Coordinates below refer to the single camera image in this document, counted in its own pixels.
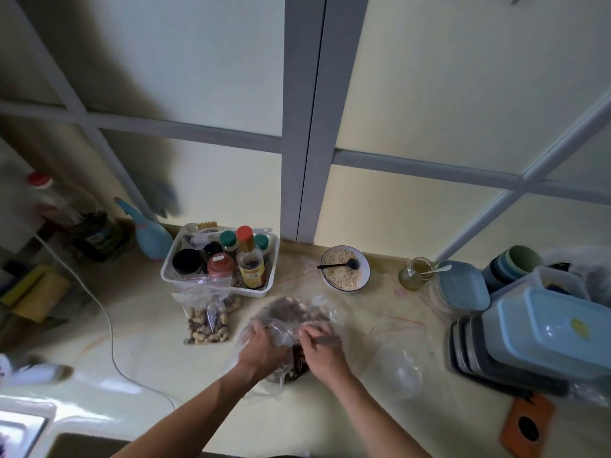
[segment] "white spoon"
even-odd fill
[[[421,275],[428,275],[430,273],[446,272],[446,271],[450,270],[451,268],[452,268],[452,264],[446,265],[445,267],[436,268],[434,270],[431,270],[430,272],[421,273]]]

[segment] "white cable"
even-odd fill
[[[51,253],[51,255],[53,256],[53,258],[55,260],[57,260],[59,263],[61,263],[70,272],[70,274],[75,278],[75,280],[78,281],[78,283],[82,286],[82,288],[85,290],[85,292],[87,292],[88,295],[96,302],[96,304],[98,304],[100,306],[100,308],[102,309],[104,315],[106,315],[106,319],[108,320],[108,328],[110,329],[110,332],[111,332],[111,360],[112,360],[112,365],[117,370],[119,375],[121,375],[124,379],[126,379],[128,382],[131,382],[132,384],[135,384],[135,385],[137,385],[139,387],[142,387],[143,389],[146,389],[146,390],[149,390],[149,391],[154,392],[156,394],[159,394],[161,396],[164,396],[172,404],[172,410],[176,410],[176,405],[174,404],[174,401],[168,395],[164,394],[163,392],[161,392],[161,391],[159,391],[157,389],[153,389],[152,387],[148,387],[148,386],[145,386],[143,384],[140,384],[138,381],[134,381],[132,378],[130,378],[127,375],[125,375],[119,369],[119,367],[117,366],[117,362],[115,361],[115,358],[114,358],[114,334],[113,334],[113,331],[112,331],[112,322],[111,322],[110,315],[108,315],[108,312],[103,307],[103,305],[100,303],[100,301],[97,299],[97,297],[94,295],[94,293],[89,291],[89,288],[85,285],[85,283],[83,282],[81,277],[72,268],[70,268],[68,266],[68,264],[66,264],[66,262],[61,260],[57,256],[55,251],[40,236],[38,236],[38,234],[34,234],[34,237],[44,246],[45,249],[47,249]]]

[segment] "kitchen counter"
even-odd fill
[[[446,325],[416,294],[397,280],[403,260],[371,256],[370,283],[361,291],[328,288],[315,269],[325,249],[282,244],[274,286],[263,299],[248,299],[230,316],[228,343],[184,346],[186,315],[172,299],[172,284],[159,277],[161,263],[132,249],[96,269],[93,288],[111,316],[114,354],[130,378],[164,392],[177,404],[214,381],[233,353],[238,332],[256,312],[286,290],[299,296],[320,287],[349,311],[347,351],[357,360],[359,344],[381,315],[416,321],[416,338],[407,352],[417,355],[424,387],[417,399],[397,401],[391,389],[372,385],[372,393],[435,458],[509,457],[499,444],[512,399],[448,372],[444,366]],[[74,368],[72,377],[54,385],[12,386],[0,391],[0,408],[49,416],[31,457],[46,456],[64,432],[133,440],[172,411],[170,402],[117,373],[102,312],[78,319],[27,342],[26,348],[50,362]],[[554,416],[544,456],[603,457],[611,454],[611,415],[601,408],[554,400]],[[205,448],[243,457],[295,454],[321,457],[366,456],[338,402],[311,374],[288,385],[275,398],[242,400]]]

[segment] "bowl of oats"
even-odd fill
[[[333,246],[323,254],[321,265],[343,264],[350,259],[359,263],[357,270],[349,267],[333,267],[320,270],[323,278],[335,289],[353,292],[364,287],[371,276],[369,262],[361,251],[350,246]]]

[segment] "blue spray bottle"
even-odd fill
[[[153,260],[165,260],[174,240],[163,226],[145,218],[135,207],[130,206],[121,198],[114,201],[127,215],[131,215],[136,224],[136,241],[142,252]]]

